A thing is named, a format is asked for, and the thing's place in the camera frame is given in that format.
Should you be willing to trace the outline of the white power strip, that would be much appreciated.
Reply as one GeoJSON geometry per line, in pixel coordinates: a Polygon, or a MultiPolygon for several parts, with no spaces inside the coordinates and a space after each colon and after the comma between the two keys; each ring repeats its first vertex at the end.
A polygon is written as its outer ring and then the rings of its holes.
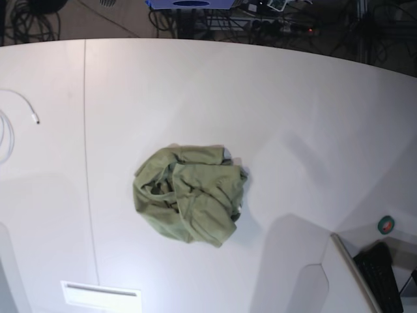
{"type": "Polygon", "coordinates": [[[270,36],[291,35],[291,36],[316,36],[319,30],[303,23],[297,23],[293,20],[254,20],[251,30],[257,34],[270,36]]]}

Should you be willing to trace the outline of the black keyboard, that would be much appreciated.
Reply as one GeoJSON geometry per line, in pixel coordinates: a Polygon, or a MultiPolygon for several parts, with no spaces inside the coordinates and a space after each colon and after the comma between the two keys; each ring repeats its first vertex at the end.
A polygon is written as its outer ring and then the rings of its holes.
{"type": "Polygon", "coordinates": [[[382,312],[403,312],[388,245],[379,241],[353,260],[382,312]]]}

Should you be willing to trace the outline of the green tape roll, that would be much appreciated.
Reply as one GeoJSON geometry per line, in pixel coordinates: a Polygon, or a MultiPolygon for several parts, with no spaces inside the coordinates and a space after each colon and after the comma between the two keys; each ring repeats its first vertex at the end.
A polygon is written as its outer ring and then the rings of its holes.
{"type": "Polygon", "coordinates": [[[395,220],[390,215],[382,217],[377,224],[378,231],[383,235],[388,235],[394,230],[394,227],[395,220]]]}

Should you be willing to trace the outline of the grey monitor edge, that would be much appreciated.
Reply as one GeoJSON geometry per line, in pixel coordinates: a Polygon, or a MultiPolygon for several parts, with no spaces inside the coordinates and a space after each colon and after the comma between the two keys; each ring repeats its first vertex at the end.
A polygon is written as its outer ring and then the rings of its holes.
{"type": "Polygon", "coordinates": [[[382,312],[380,306],[378,305],[375,296],[373,295],[370,287],[367,285],[365,279],[362,277],[359,269],[357,268],[353,258],[346,249],[343,241],[340,239],[339,235],[333,233],[331,236],[332,242],[336,246],[338,252],[341,254],[344,262],[346,263],[350,275],[354,278],[357,288],[360,290],[362,298],[366,302],[366,307],[369,312],[382,312]]]}

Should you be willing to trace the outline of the olive green t-shirt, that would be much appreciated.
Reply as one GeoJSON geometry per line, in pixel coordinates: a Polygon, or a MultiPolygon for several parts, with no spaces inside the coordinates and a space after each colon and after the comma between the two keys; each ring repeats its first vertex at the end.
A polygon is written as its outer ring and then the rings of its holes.
{"type": "Polygon", "coordinates": [[[134,206],[164,237],[220,248],[237,229],[247,180],[221,145],[164,147],[135,172],[134,206]]]}

